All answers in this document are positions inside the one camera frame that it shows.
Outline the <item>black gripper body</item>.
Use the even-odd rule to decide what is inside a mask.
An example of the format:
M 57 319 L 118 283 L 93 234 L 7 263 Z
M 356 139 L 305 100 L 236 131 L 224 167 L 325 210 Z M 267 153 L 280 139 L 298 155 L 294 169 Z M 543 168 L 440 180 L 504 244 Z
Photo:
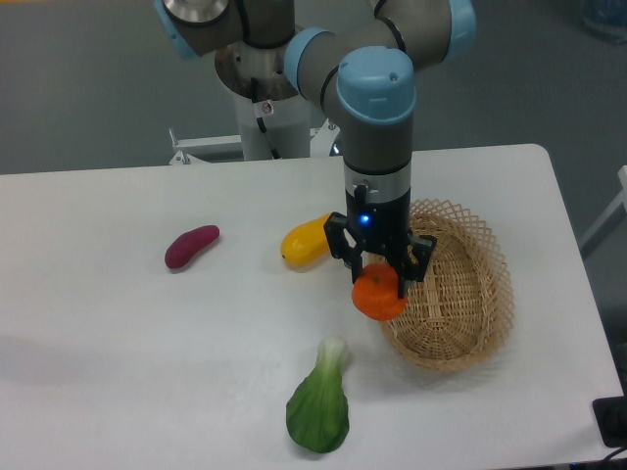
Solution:
M 353 250 L 381 255 L 393 267 L 401 267 L 409 244 L 410 190 L 395 200 L 363 206 L 349 192 L 345 197 L 347 231 L 356 242 Z

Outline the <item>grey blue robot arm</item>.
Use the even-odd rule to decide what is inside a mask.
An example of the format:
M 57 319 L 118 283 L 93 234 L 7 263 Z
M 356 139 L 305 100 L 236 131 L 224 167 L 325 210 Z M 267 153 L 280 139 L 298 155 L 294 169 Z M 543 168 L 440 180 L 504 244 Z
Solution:
M 465 52 L 476 36 L 468 1 L 374 1 L 350 34 L 299 28 L 291 1 L 158 1 L 177 53 L 213 55 L 233 97 L 248 161 L 311 154 L 309 106 L 337 125 L 345 213 L 324 224 L 330 253 L 354 278 L 362 254 L 383 256 L 403 297 L 422 281 L 436 241 L 410 230 L 415 74 Z

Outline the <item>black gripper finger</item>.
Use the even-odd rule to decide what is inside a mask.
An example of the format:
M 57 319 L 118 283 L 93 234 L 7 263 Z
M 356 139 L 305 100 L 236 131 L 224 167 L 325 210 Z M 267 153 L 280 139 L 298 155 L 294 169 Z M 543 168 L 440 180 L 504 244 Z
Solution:
M 349 219 L 333 211 L 323 224 L 329 252 L 334 259 L 340 259 L 351 270 L 352 283 L 362 275 L 364 241 L 361 235 L 350 227 Z
M 400 239 L 391 254 L 389 264 L 398 276 L 397 295 L 403 299 L 412 282 L 422 283 L 429 263 L 437 247 L 437 238 L 432 235 L 414 235 L 408 232 Z

